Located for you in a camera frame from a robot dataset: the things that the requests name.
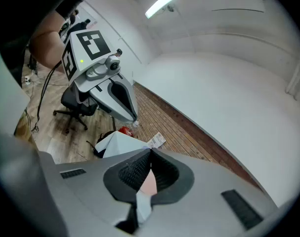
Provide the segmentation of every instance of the ceiling light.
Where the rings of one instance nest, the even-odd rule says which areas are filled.
[[[168,4],[172,0],[157,0],[145,13],[147,18],[152,17],[159,9]]]

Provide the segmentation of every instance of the person's arm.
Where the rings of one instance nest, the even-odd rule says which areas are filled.
[[[60,60],[64,50],[59,31],[65,19],[56,11],[51,12],[33,34],[29,49],[42,65],[53,68]]]

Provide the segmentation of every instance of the white paper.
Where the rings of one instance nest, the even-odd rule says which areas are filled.
[[[162,134],[158,132],[151,140],[148,141],[148,146],[149,148],[159,148],[164,144],[164,142],[166,142],[166,140],[164,139]]]

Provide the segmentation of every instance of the brown brick floor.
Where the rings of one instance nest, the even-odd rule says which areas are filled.
[[[140,123],[135,132],[138,139],[147,142],[160,132],[166,139],[162,149],[218,163],[258,187],[230,154],[184,115],[138,83],[134,91]],[[116,121],[117,128],[123,125]]]

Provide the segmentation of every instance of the chair seat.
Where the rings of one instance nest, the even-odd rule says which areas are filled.
[[[76,101],[76,97],[74,93],[71,91],[71,88],[67,88],[61,98],[61,104],[64,105],[66,108],[76,111],[78,109],[78,102]],[[97,108],[97,105],[92,106],[85,106],[81,105],[79,109],[79,114],[83,114],[85,116],[92,116]]]

